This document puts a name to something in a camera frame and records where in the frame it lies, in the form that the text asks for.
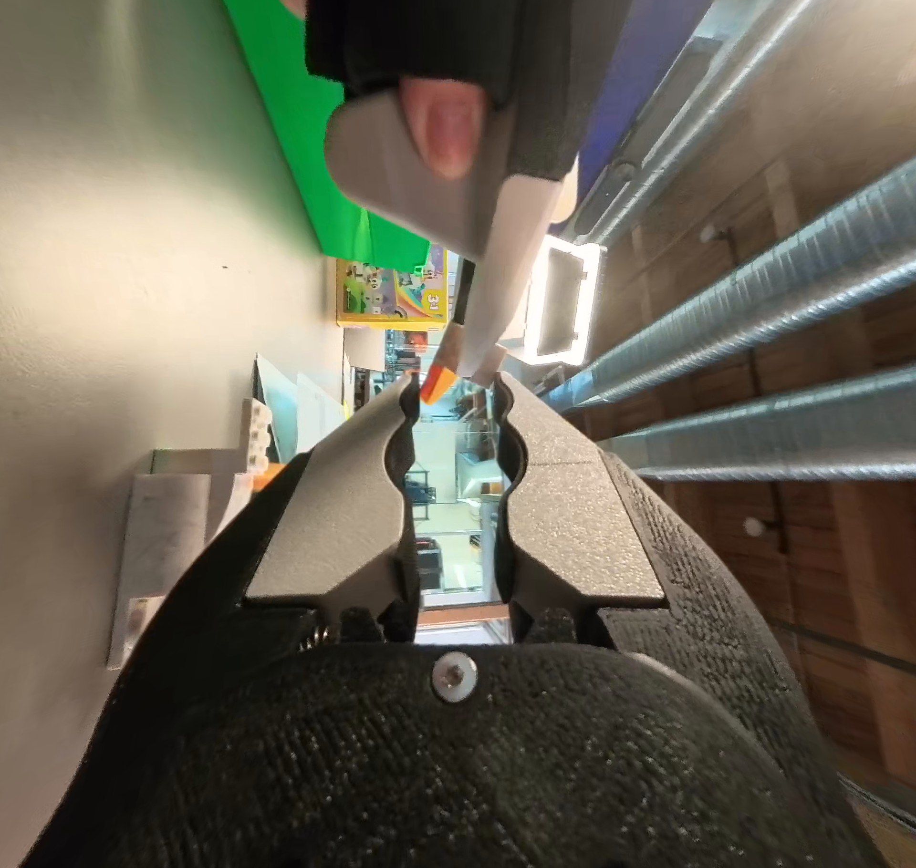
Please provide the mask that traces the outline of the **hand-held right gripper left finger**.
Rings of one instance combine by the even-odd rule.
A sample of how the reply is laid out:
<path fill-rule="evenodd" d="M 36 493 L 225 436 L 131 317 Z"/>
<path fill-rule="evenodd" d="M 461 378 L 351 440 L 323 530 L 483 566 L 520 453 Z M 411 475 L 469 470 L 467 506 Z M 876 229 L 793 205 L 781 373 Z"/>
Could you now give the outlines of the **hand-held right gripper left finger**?
<path fill-rule="evenodd" d="M 246 599 L 337 624 L 368 610 L 386 639 L 411 642 L 420 578 L 406 474 L 416 460 L 419 384 L 402 374 L 312 450 Z"/>

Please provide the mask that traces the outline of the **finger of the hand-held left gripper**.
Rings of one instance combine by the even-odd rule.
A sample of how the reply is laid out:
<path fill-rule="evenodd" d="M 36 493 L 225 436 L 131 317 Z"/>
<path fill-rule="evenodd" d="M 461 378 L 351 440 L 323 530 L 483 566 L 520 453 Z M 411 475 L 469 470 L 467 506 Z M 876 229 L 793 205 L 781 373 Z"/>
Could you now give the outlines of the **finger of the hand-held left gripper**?
<path fill-rule="evenodd" d="M 475 277 L 475 263 L 459 259 L 452 316 L 444 329 L 441 343 L 429 368 L 429 376 L 438 376 L 443 370 L 457 373 L 464 344 L 464 321 L 468 300 Z"/>
<path fill-rule="evenodd" d="M 513 319 L 564 185 L 516 174 L 500 187 L 464 310 L 456 369 L 461 377 L 478 373 Z"/>

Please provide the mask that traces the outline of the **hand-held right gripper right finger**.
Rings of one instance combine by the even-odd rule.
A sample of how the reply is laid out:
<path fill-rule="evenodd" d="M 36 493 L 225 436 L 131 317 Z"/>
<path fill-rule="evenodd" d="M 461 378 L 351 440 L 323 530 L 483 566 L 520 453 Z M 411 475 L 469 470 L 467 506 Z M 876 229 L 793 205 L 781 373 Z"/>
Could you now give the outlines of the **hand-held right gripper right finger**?
<path fill-rule="evenodd" d="M 552 611 L 590 641 L 602 610 L 667 609 L 604 453 L 506 372 L 494 382 L 494 409 L 506 481 L 494 570 L 513 640 Z"/>

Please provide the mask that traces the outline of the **orange lego piece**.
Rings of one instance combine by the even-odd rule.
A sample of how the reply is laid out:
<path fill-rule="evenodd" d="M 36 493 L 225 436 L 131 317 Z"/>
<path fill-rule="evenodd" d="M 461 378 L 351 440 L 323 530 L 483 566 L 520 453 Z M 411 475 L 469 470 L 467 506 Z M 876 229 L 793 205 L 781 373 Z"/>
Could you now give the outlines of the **orange lego piece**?
<path fill-rule="evenodd" d="M 457 374 L 448 366 L 434 362 L 420 387 L 419 397 L 424 404 L 436 404 L 455 384 Z"/>

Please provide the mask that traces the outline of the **yellow lego set box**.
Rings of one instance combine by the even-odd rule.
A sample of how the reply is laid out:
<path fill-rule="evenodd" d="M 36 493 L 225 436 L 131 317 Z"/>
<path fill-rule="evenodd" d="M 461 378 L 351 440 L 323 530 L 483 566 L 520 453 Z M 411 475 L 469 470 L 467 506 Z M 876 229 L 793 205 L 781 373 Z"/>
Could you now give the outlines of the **yellow lego set box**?
<path fill-rule="evenodd" d="M 450 261 L 440 245 L 409 272 L 337 259 L 335 320 L 342 328 L 438 331 L 451 312 Z"/>

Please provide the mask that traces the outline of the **white and orange lego assembly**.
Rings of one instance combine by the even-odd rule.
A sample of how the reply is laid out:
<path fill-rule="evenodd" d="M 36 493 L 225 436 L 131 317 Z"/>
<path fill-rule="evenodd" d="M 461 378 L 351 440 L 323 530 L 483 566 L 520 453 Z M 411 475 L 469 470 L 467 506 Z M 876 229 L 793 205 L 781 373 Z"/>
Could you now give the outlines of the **white and orange lego assembly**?
<path fill-rule="evenodd" d="M 258 493 L 270 484 L 283 467 L 274 444 L 270 408 L 257 398 L 246 398 L 243 401 L 240 427 L 243 473 L 251 479 L 254 493 Z"/>

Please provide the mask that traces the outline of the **person's left hand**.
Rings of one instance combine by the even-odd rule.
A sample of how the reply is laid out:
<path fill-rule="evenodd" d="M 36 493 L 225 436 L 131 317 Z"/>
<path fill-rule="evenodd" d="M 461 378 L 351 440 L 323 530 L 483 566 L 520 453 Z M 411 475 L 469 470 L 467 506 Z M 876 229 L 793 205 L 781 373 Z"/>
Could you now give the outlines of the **person's left hand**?
<path fill-rule="evenodd" d="M 307 15 L 307 0 L 280 0 L 293 15 Z M 465 176 L 475 162 L 489 100 L 471 83 L 402 77 L 399 103 L 415 148 L 432 172 L 446 179 Z"/>

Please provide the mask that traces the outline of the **rectangular light panel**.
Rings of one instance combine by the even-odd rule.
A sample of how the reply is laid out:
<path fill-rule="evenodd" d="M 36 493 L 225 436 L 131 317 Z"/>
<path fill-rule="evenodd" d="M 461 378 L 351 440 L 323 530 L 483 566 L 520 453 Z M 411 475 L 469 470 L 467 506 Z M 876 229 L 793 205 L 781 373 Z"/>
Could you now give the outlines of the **rectangular light panel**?
<path fill-rule="evenodd" d="M 605 249 L 545 236 L 531 273 L 521 361 L 580 365 L 588 348 Z"/>

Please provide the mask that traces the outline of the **stack of instruction booklets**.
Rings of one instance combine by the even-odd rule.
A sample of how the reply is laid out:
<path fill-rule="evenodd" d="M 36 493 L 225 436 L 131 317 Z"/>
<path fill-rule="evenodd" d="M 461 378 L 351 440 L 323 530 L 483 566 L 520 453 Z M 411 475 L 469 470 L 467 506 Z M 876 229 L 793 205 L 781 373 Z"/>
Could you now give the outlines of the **stack of instruction booklets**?
<path fill-rule="evenodd" d="M 344 405 L 308 376 L 299 372 L 292 380 L 261 354 L 256 356 L 254 381 L 254 396 L 271 414 L 269 429 L 280 463 L 312 451 L 347 419 Z"/>

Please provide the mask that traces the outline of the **open instruction booklet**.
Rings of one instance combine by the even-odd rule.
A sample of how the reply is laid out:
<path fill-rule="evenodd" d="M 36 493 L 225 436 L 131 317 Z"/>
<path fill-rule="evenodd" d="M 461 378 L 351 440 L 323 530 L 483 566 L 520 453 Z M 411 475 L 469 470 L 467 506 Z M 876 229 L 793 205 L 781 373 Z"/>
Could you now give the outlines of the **open instruction booklet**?
<path fill-rule="evenodd" d="M 247 450 L 158 449 L 130 490 L 106 666 L 119 670 L 188 567 L 251 498 Z"/>

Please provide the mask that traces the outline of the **green plastic bin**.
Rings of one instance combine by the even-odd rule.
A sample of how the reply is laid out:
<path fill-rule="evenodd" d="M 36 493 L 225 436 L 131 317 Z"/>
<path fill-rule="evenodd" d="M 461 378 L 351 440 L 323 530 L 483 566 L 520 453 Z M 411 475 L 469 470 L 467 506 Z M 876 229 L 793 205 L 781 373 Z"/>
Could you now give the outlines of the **green plastic bin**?
<path fill-rule="evenodd" d="M 343 87 L 305 65 L 305 28 L 280 0 L 223 0 L 325 256 L 410 272 L 426 264 L 429 241 L 345 198 L 324 160 L 328 120 Z"/>

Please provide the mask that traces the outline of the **silver ceiling duct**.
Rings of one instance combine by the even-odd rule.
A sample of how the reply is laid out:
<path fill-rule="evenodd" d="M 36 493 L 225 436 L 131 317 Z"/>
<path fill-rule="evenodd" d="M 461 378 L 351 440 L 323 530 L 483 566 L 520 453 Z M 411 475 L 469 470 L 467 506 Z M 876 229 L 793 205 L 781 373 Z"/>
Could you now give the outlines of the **silver ceiling duct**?
<path fill-rule="evenodd" d="M 613 404 L 886 297 L 915 279 L 915 159 L 835 204 L 543 397 Z"/>
<path fill-rule="evenodd" d="M 670 186 L 738 105 L 750 82 L 820 0 L 759 0 L 749 21 L 729 40 L 634 177 L 577 243 L 610 245 Z"/>
<path fill-rule="evenodd" d="M 598 443 L 672 483 L 915 478 L 915 366 L 768 395 Z"/>

